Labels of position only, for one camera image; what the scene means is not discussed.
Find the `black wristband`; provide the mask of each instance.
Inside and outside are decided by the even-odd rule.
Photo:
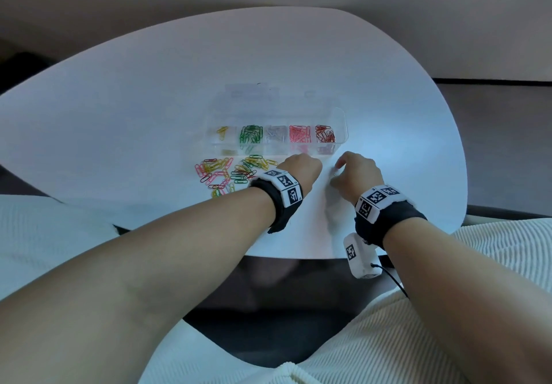
[[[394,202],[380,211],[374,224],[358,215],[354,219],[356,233],[368,244],[375,244],[383,249],[383,237],[387,232],[403,220],[408,218],[427,218],[407,201]]]
[[[262,180],[262,179],[253,179],[249,186],[254,186],[257,188],[262,189],[264,192],[272,198],[272,202],[274,203],[274,208],[276,209],[276,219],[274,220],[274,223],[272,223],[270,229],[268,230],[268,234],[276,233],[282,231],[286,224],[288,223],[289,219],[292,217],[293,214],[295,214],[295,211],[299,208],[301,203],[303,202],[302,199],[300,199],[295,204],[292,204],[288,207],[284,207],[284,202],[281,199],[281,193],[280,191],[272,185],[269,181]],[[303,194],[303,189],[301,188],[301,185],[299,186],[301,190],[301,196]]]

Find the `forearm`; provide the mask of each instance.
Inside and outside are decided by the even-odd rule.
[[[416,311],[474,382],[548,382],[552,298],[420,218],[384,246]]]
[[[136,382],[165,334],[274,217],[266,192],[249,188],[155,220],[28,284],[0,302],[2,381]]]

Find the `black cable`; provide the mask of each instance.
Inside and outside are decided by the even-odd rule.
[[[385,271],[385,273],[388,274],[388,275],[391,277],[391,279],[392,279],[393,281],[395,281],[395,283],[397,284],[397,287],[399,287],[399,288],[401,289],[401,291],[404,293],[404,295],[406,296],[406,298],[409,297],[409,295],[406,293],[405,289],[401,286],[401,284],[399,284],[399,282],[394,278],[394,276],[392,276],[392,275],[389,273],[389,271],[388,271],[387,269],[385,269],[383,266],[376,265],[376,264],[370,264],[370,266],[371,266],[372,268],[382,268],[382,269]]]

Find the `white table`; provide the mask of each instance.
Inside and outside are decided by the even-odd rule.
[[[265,234],[249,255],[345,257],[354,211],[328,187],[345,150],[374,158],[438,227],[460,227],[466,163],[445,100],[400,45],[334,9],[215,12],[75,55],[0,97],[0,163],[62,202],[134,229],[209,197],[194,170],[205,155],[187,144],[197,143],[206,104],[226,84],[255,82],[281,95],[338,97],[349,140],[323,158],[288,227]]]

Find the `clear plastic box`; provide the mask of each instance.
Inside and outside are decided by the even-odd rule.
[[[331,97],[280,97],[264,84],[228,85],[205,120],[204,146],[219,155],[333,154],[348,138]]]

